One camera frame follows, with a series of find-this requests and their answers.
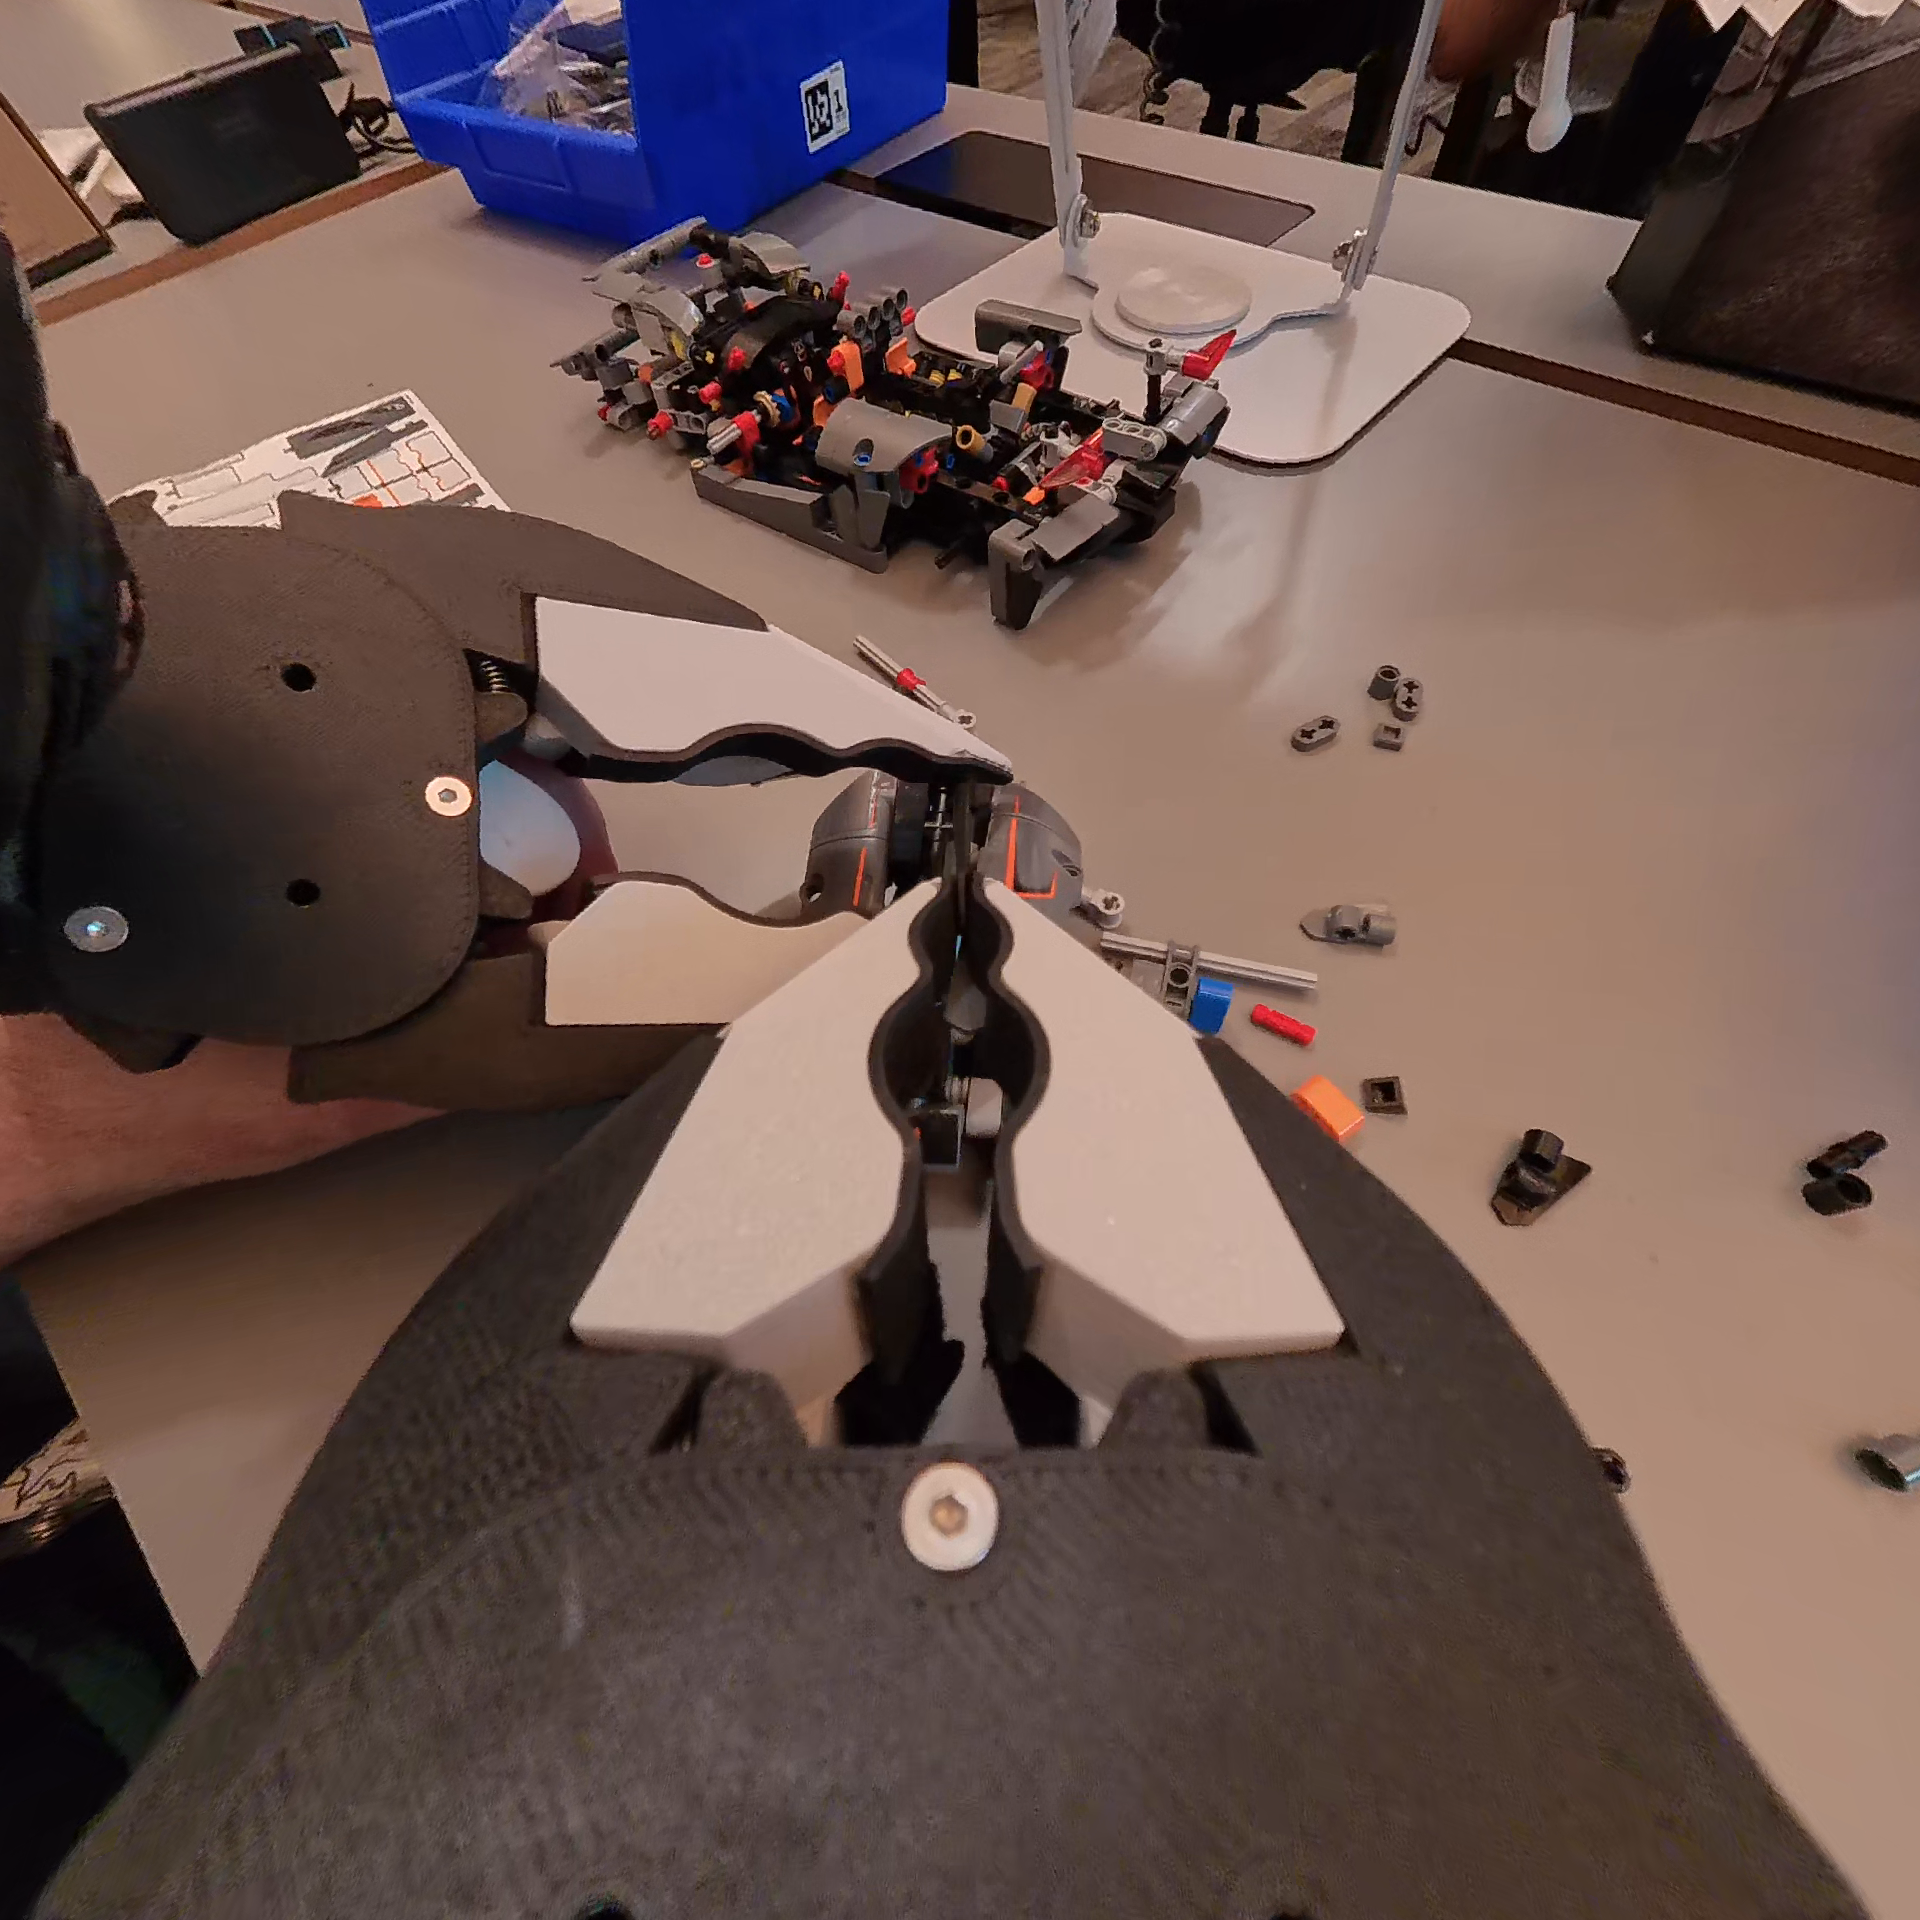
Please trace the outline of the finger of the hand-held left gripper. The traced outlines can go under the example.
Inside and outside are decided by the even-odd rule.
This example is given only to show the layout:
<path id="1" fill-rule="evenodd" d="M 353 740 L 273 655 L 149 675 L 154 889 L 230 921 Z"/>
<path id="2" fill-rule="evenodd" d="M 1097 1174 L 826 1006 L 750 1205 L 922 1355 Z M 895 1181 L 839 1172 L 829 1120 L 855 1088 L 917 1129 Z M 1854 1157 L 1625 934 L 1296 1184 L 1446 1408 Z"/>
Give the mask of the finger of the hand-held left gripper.
<path id="1" fill-rule="evenodd" d="M 599 780 L 765 784 L 869 768 L 1013 780 L 971 731 L 787 631 L 534 604 L 538 710 Z"/>
<path id="2" fill-rule="evenodd" d="M 773 921 L 687 879 L 614 879 L 544 937 L 546 1025 L 733 1024 L 869 924 Z"/>

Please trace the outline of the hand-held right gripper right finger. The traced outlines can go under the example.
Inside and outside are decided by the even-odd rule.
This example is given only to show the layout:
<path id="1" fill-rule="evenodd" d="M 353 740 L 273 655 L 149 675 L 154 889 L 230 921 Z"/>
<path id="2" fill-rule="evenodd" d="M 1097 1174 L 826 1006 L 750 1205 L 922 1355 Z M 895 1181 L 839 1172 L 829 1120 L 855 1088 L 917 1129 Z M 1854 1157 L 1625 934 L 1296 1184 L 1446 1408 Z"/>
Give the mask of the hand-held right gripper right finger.
<path id="1" fill-rule="evenodd" d="M 977 940 L 992 1367 L 1117 1408 L 1141 1374 L 1333 1349 L 1339 1309 L 1192 1029 L 999 879 Z"/>

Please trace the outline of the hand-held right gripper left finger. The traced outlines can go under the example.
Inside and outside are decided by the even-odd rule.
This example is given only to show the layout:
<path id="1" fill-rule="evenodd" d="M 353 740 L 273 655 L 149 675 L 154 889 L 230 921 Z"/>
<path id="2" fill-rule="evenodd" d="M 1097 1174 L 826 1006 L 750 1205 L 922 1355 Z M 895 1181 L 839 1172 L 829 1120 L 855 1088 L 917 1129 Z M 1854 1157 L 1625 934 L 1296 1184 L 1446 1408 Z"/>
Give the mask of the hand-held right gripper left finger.
<path id="1" fill-rule="evenodd" d="M 954 1382 L 919 1140 L 875 1079 L 881 1022 L 925 982 L 926 879 L 719 1025 L 632 1212 L 573 1309 L 597 1351 L 677 1351 L 839 1406 L 854 1441 L 925 1438 Z"/>

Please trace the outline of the lego car chassis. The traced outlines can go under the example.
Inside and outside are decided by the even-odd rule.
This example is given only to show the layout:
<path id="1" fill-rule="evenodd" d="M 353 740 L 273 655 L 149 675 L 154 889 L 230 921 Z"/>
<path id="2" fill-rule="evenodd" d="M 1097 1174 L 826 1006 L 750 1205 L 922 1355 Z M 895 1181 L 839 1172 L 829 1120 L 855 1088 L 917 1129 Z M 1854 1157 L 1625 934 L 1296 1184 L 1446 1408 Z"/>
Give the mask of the lego car chassis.
<path id="1" fill-rule="evenodd" d="M 1231 417 L 1223 331 L 1152 337 L 1137 409 L 1069 390 L 1080 325 L 983 302 L 977 356 L 925 347 L 905 291 L 851 294 L 782 236 L 671 225 L 593 279 L 614 327 L 557 360 L 605 424 L 688 455 L 712 504 L 869 572 L 905 539 L 987 568 L 1027 629 L 1075 563 L 1151 539 Z"/>

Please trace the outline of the grey lego assembly orange stripe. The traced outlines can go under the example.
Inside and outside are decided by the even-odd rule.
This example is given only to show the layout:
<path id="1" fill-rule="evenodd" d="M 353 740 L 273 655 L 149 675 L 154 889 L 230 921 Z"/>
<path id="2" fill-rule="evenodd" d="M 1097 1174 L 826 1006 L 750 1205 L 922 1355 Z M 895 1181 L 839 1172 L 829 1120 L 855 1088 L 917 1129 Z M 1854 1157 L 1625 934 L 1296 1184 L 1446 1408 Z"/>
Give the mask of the grey lego assembly orange stripe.
<path id="1" fill-rule="evenodd" d="M 857 774 L 818 815 L 798 889 L 798 921 L 838 915 L 879 917 L 899 893 L 944 872 L 960 847 L 978 869 L 1030 901 L 1087 947 L 1119 924 L 1120 899 L 1090 892 L 1081 839 L 1069 817 L 1027 784 L 998 784 L 963 822 L 954 791 L 886 773 Z M 975 1039 L 987 998 L 958 953 L 943 985 L 944 1037 L 929 1043 L 905 1071 L 903 1103 L 929 1167 L 958 1167 L 970 1136 L 992 1136 L 991 1099 L 975 1095 Z"/>

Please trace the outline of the person's left forearm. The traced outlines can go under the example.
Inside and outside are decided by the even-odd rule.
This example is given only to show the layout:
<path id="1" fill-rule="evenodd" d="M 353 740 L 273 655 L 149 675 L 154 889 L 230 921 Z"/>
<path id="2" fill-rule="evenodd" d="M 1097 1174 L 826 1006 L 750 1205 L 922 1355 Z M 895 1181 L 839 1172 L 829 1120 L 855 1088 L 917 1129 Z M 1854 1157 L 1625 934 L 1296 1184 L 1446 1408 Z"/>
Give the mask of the person's left forearm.
<path id="1" fill-rule="evenodd" d="M 169 1193 L 261 1177 L 438 1113 L 298 1102 L 291 1051 L 202 1043 L 131 1071 L 56 1015 L 2 1022 L 2 1267 Z"/>

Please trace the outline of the scattered small lego pieces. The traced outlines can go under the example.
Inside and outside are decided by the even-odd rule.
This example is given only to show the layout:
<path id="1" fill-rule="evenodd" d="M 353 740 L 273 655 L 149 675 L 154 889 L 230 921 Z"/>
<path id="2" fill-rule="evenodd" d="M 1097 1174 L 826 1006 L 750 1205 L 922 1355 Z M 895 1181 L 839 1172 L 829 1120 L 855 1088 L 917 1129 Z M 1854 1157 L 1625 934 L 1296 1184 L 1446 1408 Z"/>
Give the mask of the scattered small lego pieces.
<path id="1" fill-rule="evenodd" d="M 1152 943 L 1119 927 L 1123 901 L 1097 893 L 1081 904 L 1097 926 L 1097 947 L 1111 966 L 1157 968 L 1159 996 L 1201 1036 L 1217 1036 L 1232 1011 L 1240 985 L 1307 992 L 1317 977 L 1295 966 L 1271 966 L 1217 951 Z M 1329 943 L 1387 947 L 1398 924 L 1382 907 L 1337 904 L 1315 926 L 1315 940 Z M 1406 1115 L 1403 1083 L 1395 1075 L 1377 1075 L 1361 1083 L 1361 1099 L 1346 1097 L 1326 1077 L 1315 1077 L 1295 1093 L 1304 1108 L 1335 1140 L 1350 1140 L 1367 1115 Z M 1818 1216 L 1849 1216 L 1873 1201 L 1865 1167 L 1889 1148 L 1885 1133 L 1863 1129 L 1830 1142 L 1806 1161 L 1801 1198 Z M 1527 1129 L 1510 1164 L 1502 1165 L 1490 1208 L 1506 1228 L 1535 1222 L 1552 1205 L 1589 1180 L 1593 1165 L 1569 1151 L 1567 1140 L 1541 1127 Z M 1912 1495 L 1918 1483 L 1918 1440 L 1912 1432 L 1886 1432 L 1861 1441 L 1854 1461 L 1863 1477 L 1891 1492 Z"/>

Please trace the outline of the person's left hand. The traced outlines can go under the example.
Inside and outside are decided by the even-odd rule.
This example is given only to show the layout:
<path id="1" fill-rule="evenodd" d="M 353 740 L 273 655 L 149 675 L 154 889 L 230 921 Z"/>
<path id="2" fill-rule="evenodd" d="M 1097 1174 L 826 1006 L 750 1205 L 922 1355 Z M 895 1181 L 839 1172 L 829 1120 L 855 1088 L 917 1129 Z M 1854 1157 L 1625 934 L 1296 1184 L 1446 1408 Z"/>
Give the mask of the person's left hand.
<path id="1" fill-rule="evenodd" d="M 520 881 L 535 899 L 531 924 L 573 921 L 599 879 L 617 872 L 606 813 L 585 780 L 550 760 L 514 768 L 541 800 L 521 807 Z"/>

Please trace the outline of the sticker sheet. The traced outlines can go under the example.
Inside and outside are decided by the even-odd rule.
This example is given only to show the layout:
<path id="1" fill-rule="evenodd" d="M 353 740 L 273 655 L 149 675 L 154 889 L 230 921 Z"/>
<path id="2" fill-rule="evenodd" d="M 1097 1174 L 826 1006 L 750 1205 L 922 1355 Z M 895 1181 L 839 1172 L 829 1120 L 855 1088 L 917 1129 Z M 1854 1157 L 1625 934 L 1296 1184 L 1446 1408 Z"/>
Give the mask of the sticker sheet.
<path id="1" fill-rule="evenodd" d="M 376 509 L 434 500 L 507 509 L 507 500 L 413 390 L 291 428 L 202 468 L 142 483 L 112 504 L 147 502 L 174 526 L 278 528 L 279 500 L 289 493 Z"/>

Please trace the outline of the blue plastic bin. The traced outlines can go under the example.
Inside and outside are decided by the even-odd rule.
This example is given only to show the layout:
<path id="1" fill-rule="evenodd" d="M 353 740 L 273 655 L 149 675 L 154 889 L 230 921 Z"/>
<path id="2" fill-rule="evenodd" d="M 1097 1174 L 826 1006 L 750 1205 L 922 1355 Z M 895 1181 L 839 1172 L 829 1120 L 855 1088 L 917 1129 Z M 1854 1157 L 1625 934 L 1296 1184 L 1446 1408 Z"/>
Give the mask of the blue plastic bin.
<path id="1" fill-rule="evenodd" d="M 482 208 L 615 243 L 743 228 L 946 102 L 946 3 L 622 5 L 632 129 L 506 104 L 523 5 L 361 9 L 426 159 Z"/>

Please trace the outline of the clear plastic bags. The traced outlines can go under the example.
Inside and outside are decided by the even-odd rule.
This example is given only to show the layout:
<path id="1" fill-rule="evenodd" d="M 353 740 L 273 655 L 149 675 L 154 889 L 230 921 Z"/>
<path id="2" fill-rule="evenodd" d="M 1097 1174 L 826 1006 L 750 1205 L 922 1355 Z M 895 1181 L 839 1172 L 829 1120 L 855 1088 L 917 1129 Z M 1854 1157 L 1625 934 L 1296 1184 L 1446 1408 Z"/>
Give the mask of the clear plastic bags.
<path id="1" fill-rule="evenodd" d="M 619 3 L 517 3 L 511 44 L 479 102 L 565 127 L 633 135 L 627 16 Z"/>

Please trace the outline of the black rectangular device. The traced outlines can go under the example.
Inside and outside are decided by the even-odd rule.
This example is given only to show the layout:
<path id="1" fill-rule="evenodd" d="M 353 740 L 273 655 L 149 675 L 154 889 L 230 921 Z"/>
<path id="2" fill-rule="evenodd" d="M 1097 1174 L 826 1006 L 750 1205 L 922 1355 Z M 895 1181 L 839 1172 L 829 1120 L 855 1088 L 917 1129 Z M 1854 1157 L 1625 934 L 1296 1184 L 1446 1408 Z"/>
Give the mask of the black rectangular device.
<path id="1" fill-rule="evenodd" d="M 89 102 L 83 111 L 152 217 L 189 246 L 361 174 L 323 83 L 293 44 Z"/>

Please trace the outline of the thin white stand rod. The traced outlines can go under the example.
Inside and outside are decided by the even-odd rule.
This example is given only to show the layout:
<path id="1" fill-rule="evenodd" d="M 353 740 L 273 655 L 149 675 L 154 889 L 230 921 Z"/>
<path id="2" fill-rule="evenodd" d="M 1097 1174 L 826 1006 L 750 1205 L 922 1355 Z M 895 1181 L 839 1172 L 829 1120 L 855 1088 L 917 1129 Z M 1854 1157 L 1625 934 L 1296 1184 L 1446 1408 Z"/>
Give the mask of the thin white stand rod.
<path id="1" fill-rule="evenodd" d="M 1088 248 L 1097 233 L 1097 212 L 1087 192 L 1075 110 L 1114 39 L 1117 3 L 1035 3 L 1035 19 L 1055 231 L 1064 248 L 1064 271 L 1094 291 L 1097 281 Z"/>
<path id="2" fill-rule="evenodd" d="M 1333 307 L 1335 313 L 1342 310 L 1358 294 L 1358 291 L 1366 285 L 1377 264 L 1377 253 L 1385 238 L 1385 225 L 1391 220 L 1401 165 L 1406 157 L 1408 127 L 1418 119 L 1418 108 L 1423 104 L 1423 95 L 1427 88 L 1433 37 L 1442 11 L 1442 3 L 1425 3 L 1418 32 L 1408 44 L 1408 60 L 1403 62 L 1399 95 L 1395 101 L 1395 110 L 1385 127 L 1382 174 L 1374 204 L 1367 215 L 1367 223 L 1358 228 L 1353 238 L 1335 252 L 1333 257 L 1335 264 L 1339 264 L 1342 269 L 1339 291 Z"/>

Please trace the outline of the white stand base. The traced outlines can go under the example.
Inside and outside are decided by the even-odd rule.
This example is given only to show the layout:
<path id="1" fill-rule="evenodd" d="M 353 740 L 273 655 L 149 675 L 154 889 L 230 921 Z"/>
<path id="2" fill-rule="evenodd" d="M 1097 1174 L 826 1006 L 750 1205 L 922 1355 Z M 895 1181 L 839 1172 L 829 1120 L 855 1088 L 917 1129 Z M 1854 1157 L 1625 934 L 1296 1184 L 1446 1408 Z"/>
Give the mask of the white stand base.
<path id="1" fill-rule="evenodd" d="M 1425 285 L 1384 277 L 1377 253 L 1391 201 L 1335 261 L 1110 212 L 1066 252 L 1049 233 L 919 307 L 926 347 L 971 352 L 977 310 L 1013 303 L 1080 325 L 1069 385 L 1094 399 L 1146 399 L 1146 302 L 1174 303 L 1171 360 L 1205 331 L 1235 327 L 1214 382 L 1231 404 L 1217 448 L 1261 467 L 1306 467 L 1337 455 L 1411 389 L 1467 328 L 1470 309 Z"/>

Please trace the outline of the person's dark blue pants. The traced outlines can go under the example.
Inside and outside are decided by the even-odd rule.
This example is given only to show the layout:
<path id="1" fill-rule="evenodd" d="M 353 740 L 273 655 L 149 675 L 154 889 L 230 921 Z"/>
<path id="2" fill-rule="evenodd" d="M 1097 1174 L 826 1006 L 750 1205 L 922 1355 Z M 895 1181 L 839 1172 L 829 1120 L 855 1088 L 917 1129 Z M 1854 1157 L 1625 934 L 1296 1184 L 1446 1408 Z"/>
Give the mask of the person's dark blue pants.
<path id="1" fill-rule="evenodd" d="M 5 1550 L 5 1764 L 79 1759 L 111 1791 L 192 1688 L 198 1668 L 115 1500 Z"/>

